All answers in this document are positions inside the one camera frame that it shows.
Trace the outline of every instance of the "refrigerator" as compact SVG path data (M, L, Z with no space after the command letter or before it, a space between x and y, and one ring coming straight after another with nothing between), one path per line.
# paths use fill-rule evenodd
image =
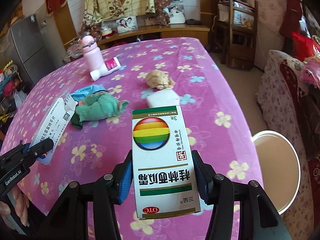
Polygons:
M30 90L41 78L56 70L35 15L20 18L10 26L3 37L0 54L0 68L12 60Z

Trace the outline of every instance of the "photo frame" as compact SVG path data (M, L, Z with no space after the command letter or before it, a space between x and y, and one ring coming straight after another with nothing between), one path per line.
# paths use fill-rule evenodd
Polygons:
M137 18L135 16L124 17L116 20L118 33L125 33L138 29Z

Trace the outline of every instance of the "wooden chair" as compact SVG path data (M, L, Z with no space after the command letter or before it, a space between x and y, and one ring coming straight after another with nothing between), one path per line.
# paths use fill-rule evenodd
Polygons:
M229 6L228 22L217 20L219 19L219 3ZM229 0L228 2L219 2L219 0L212 0L212 5L217 8L217 17L214 23L214 43L222 49L221 64L227 64L227 66L229 67L245 70L252 69L257 44L258 2L254 1L254 8L246 5L252 9L252 12L248 12L242 8L235 7L233 5L233 0ZM233 24L234 11L240 11L254 17L252 30ZM219 29L223 31L222 45L220 45L217 41ZM243 41L241 45L234 43L234 34L238 35L238 37L241 37L241 40Z

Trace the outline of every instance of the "white bottle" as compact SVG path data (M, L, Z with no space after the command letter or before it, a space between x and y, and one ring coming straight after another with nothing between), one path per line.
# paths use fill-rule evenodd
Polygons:
M97 70L90 72L93 81L97 81L100 77L110 75L120 68L120 62L116 57L105 61L105 65L100 66Z

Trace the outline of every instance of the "pink fabric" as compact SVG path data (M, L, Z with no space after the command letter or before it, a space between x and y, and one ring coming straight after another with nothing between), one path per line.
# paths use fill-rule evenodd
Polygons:
M301 70L301 82L320 88L320 60L313 58Z
M146 73L154 69L169 72L176 82L174 90L180 104L191 149L201 154L216 172L233 181L262 183L260 165L250 130L217 65L199 40L175 38L126 44L104 50L105 59L118 57L121 68L101 77L109 93L130 104L119 117L98 122L84 122L79 130L68 125L49 166L35 163L31 173L19 183L20 188L42 211L49 212L63 189L71 181L81 184L97 180L123 162L131 149L132 110L147 108L146 96L156 90L146 85ZM20 140L31 141L40 121L60 95L93 84L84 59L69 63L44 77L28 95L5 137L2 153ZM134 191L116 206L123 239L165 240L205 238L212 206L201 200L202 211L171 219L140 221L136 217ZM235 204L233 239L237 238L239 205ZM94 239L92 207L88 232Z

